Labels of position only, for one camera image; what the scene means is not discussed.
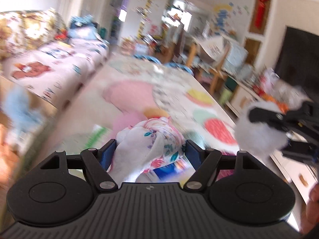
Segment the white fabric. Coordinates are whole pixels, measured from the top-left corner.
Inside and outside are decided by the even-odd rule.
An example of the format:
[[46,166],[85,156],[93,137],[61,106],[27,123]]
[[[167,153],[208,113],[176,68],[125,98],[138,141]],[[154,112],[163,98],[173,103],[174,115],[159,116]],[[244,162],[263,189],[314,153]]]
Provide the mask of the white fabric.
[[235,127],[235,139],[241,150],[245,150],[264,160],[275,150],[282,149],[288,143],[285,132],[269,127],[266,123],[251,123],[249,113],[253,108],[262,108],[280,113],[273,102],[256,102],[246,108],[239,117]]
[[185,145],[183,136],[166,118],[145,120],[133,128],[125,128],[117,134],[116,142],[109,174],[118,186],[122,182],[135,182],[153,160],[168,163],[178,160]]
[[224,38],[222,36],[214,36],[208,39],[195,39],[195,41],[212,60],[217,61],[224,51]]

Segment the human hand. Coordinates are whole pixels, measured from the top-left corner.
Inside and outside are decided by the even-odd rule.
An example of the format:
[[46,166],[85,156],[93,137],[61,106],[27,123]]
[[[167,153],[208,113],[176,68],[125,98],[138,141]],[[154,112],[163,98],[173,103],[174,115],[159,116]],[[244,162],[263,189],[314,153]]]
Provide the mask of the human hand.
[[309,233],[319,223],[319,184],[310,191],[306,211],[301,215],[301,232]]

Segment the orange object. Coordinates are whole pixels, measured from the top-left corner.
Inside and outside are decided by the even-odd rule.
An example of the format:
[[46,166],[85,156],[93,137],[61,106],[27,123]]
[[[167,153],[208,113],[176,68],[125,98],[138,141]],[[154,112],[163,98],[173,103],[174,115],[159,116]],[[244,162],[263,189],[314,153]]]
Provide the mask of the orange object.
[[159,119],[160,117],[169,117],[169,114],[160,108],[148,108],[143,112],[148,119]]
[[277,101],[274,97],[270,96],[269,94],[265,93],[261,97],[267,102],[274,102],[275,104],[277,104],[278,108],[282,113],[286,114],[286,112],[289,110],[289,107],[286,103]]
[[2,185],[7,185],[19,161],[19,157],[4,142],[6,132],[6,128],[0,124],[0,184]]

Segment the blue plush toy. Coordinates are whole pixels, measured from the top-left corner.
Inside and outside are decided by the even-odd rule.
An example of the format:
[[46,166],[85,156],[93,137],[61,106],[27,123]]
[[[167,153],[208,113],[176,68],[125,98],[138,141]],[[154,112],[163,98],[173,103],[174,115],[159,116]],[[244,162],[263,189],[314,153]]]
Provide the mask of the blue plush toy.
[[29,108],[27,91],[19,85],[15,85],[8,92],[2,110],[11,119],[12,126],[18,136],[21,132],[27,133],[43,122],[40,111]]

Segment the floral cloth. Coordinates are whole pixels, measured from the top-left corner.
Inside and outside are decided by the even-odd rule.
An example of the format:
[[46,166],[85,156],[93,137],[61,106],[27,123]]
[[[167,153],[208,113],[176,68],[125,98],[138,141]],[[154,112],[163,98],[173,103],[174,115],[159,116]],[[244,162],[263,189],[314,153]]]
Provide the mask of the floral cloth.
[[0,60],[23,52],[23,19],[19,12],[0,13]]
[[27,49],[34,50],[54,40],[56,12],[54,9],[23,15]]
[[185,147],[183,135],[165,117],[125,128],[117,134],[116,142],[109,174],[118,186],[135,182],[144,170],[175,162],[183,157]]

